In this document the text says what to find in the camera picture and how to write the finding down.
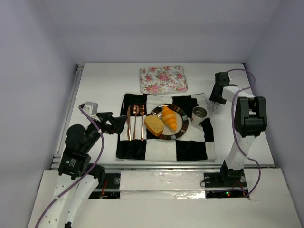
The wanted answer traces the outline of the yellow bread slice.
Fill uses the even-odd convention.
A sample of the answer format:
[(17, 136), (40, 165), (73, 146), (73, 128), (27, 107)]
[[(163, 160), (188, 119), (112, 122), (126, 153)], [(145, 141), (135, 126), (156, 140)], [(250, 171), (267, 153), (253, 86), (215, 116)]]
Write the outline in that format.
[(146, 116), (144, 120), (146, 128), (155, 136), (160, 136), (164, 131), (164, 123), (155, 115)]

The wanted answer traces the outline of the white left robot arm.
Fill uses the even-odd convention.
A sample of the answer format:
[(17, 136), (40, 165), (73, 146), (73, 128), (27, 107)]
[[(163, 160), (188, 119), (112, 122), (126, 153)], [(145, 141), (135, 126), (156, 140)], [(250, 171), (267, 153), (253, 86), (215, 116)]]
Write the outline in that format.
[(88, 153), (98, 140), (104, 141), (104, 133), (120, 134), (127, 117), (93, 113), (82, 106), (80, 111), (90, 124), (68, 128), (52, 200), (36, 222), (37, 228), (73, 227), (93, 190), (105, 182), (105, 168), (96, 161), (91, 163)]

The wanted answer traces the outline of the white foil covered block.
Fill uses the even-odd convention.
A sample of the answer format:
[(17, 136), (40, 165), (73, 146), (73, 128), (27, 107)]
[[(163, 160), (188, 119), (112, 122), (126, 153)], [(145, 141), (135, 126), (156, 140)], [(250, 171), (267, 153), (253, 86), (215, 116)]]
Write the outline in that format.
[(123, 171), (120, 198), (125, 200), (204, 199), (200, 185), (202, 172), (195, 171)]

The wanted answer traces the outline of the black white checkered cloth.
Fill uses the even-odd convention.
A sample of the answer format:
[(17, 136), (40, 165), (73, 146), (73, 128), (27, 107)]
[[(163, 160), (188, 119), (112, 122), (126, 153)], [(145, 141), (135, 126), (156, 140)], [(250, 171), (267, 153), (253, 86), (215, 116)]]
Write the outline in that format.
[[(159, 105), (172, 104), (184, 110), (188, 117), (196, 106), (207, 108), (204, 94), (189, 96), (154, 96), (125, 94), (121, 115), (127, 114), (128, 107), (144, 105), (145, 113)], [(136, 118), (136, 139), (128, 140), (127, 126), (118, 136), (116, 157), (127, 160), (145, 160), (148, 162), (196, 162), (216, 160), (213, 127), (209, 118), (201, 125), (189, 122), (186, 133), (177, 140), (147, 139), (146, 127), (143, 125), (143, 141), (141, 141), (141, 117)], [(134, 126), (134, 115), (131, 115), (131, 124)]]

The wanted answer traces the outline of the dark rimmed beige plate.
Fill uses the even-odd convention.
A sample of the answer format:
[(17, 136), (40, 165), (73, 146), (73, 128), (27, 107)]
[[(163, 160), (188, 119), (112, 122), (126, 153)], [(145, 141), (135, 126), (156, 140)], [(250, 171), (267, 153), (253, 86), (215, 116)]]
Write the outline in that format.
[(181, 138), (187, 131), (189, 126), (189, 120), (186, 112), (182, 110), (180, 107), (174, 104), (163, 104), (155, 107), (151, 112), (150, 115), (155, 115), (159, 119), (162, 117), (162, 110), (163, 107), (168, 107), (176, 114), (177, 118), (177, 130), (173, 132), (167, 125), (164, 127), (164, 131), (159, 136), (155, 136), (149, 130), (146, 130), (147, 139), (161, 139), (161, 140), (177, 140)]

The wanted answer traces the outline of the copper spoon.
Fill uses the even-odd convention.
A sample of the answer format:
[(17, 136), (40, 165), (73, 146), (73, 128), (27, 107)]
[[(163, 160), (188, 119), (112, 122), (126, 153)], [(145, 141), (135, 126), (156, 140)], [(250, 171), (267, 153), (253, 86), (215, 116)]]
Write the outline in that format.
[(139, 111), (140, 111), (140, 108), (138, 105), (134, 105), (133, 106), (133, 114), (134, 114), (134, 126), (133, 126), (133, 140), (136, 139), (136, 118), (137, 118), (137, 115), (139, 114)]

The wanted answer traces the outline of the copper table knife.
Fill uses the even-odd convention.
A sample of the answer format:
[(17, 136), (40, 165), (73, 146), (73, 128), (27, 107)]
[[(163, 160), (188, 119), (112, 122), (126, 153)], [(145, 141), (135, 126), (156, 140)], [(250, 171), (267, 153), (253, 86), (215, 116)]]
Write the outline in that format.
[(131, 107), (129, 106), (127, 109), (127, 137), (128, 140), (131, 141)]

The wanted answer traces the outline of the floral rectangular tray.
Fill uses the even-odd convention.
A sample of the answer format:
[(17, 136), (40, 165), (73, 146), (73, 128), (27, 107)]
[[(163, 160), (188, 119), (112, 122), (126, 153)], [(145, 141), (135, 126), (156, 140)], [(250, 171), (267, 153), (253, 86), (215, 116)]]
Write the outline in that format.
[(180, 65), (141, 68), (139, 81), (143, 94), (160, 95), (188, 90), (184, 68)]

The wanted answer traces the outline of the white steel cup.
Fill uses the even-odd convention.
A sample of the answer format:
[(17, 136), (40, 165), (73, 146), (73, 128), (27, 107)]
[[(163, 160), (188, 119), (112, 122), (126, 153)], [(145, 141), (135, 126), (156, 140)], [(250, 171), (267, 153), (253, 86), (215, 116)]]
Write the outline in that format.
[(208, 112), (204, 107), (196, 106), (192, 110), (191, 122), (194, 125), (201, 125), (207, 118)]

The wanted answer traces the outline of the copper fork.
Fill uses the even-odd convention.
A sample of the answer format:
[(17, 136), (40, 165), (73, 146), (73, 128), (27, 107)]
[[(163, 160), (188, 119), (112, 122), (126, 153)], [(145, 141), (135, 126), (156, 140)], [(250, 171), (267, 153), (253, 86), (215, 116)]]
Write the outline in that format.
[(140, 115), (141, 115), (141, 141), (143, 141), (143, 116), (145, 114), (144, 105), (140, 105)]

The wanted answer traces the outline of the aluminium frame rail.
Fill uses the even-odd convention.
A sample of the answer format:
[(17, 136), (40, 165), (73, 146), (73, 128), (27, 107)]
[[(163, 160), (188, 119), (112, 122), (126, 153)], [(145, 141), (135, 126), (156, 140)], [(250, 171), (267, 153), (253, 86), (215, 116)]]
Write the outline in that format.
[(67, 129), (69, 127), (73, 107), (74, 107), (75, 100), (76, 100), (76, 94), (77, 94), (78, 87), (80, 84), (84, 65), (85, 65), (84, 63), (76, 64), (76, 72), (75, 72), (75, 77), (74, 77), (74, 81), (73, 81), (73, 85), (72, 85), (72, 90), (71, 90), (69, 100), (68, 100), (68, 103), (66, 106), (66, 113), (65, 113), (62, 128), (61, 128), (61, 131), (59, 134), (57, 147), (56, 147), (55, 153), (52, 158), (52, 163), (49, 168), (50, 170), (57, 170), (59, 168), (61, 156), (62, 156), (64, 145), (65, 145), (64, 141), (65, 141)]

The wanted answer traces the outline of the orange striped croissant bread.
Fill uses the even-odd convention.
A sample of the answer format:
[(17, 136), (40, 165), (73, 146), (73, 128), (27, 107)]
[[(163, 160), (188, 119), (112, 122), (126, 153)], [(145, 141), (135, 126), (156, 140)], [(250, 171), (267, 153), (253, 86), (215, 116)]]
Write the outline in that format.
[(173, 110), (164, 106), (161, 117), (162, 121), (170, 128), (171, 131), (175, 132), (177, 130), (177, 118)]

